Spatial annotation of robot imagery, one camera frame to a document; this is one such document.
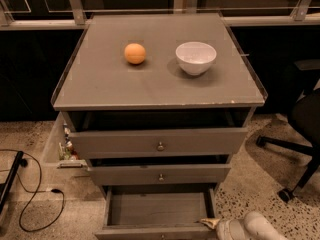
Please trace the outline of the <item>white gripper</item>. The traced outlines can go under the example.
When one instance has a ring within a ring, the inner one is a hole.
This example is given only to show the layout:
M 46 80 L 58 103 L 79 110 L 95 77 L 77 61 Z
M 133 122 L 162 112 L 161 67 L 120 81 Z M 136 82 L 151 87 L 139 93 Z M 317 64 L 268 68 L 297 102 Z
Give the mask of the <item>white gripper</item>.
M 248 240 L 249 237 L 243 219 L 220 221 L 216 218 L 203 218 L 200 223 L 212 230 L 216 228 L 219 240 Z

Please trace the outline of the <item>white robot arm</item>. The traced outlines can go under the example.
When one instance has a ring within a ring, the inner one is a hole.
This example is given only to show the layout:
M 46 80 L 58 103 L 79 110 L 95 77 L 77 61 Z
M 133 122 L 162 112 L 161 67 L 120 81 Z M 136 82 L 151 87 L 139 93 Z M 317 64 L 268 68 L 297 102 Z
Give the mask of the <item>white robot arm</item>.
M 248 212 L 242 219 L 203 218 L 200 222 L 215 230 L 218 240 L 289 240 L 259 212 Z

